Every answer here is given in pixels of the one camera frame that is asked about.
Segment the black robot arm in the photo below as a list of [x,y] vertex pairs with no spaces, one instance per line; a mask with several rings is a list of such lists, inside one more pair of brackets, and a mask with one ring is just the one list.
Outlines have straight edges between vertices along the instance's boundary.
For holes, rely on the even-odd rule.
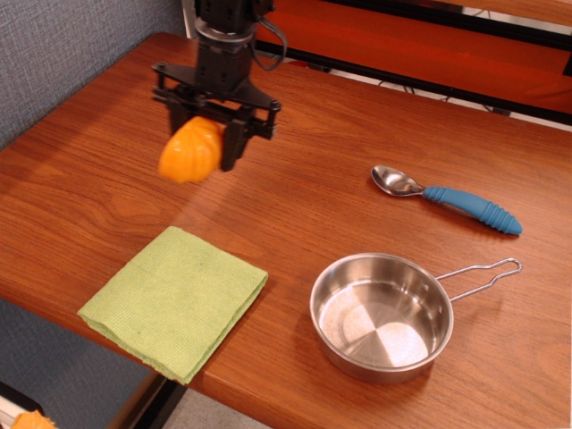
[[248,141],[271,139],[280,102],[250,80],[256,53],[257,27],[274,33],[287,50],[287,38],[266,15],[272,1],[196,1],[198,34],[196,65],[157,63],[154,99],[167,106],[172,132],[196,116],[223,126],[223,171],[242,157]]

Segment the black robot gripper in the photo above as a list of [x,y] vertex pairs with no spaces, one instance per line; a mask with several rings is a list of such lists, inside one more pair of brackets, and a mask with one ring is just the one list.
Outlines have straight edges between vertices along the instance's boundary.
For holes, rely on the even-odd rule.
[[198,41],[195,66],[159,62],[155,100],[167,106],[171,134],[195,116],[226,125],[221,170],[233,169],[248,141],[271,139],[281,104],[250,81],[256,62],[250,39]]

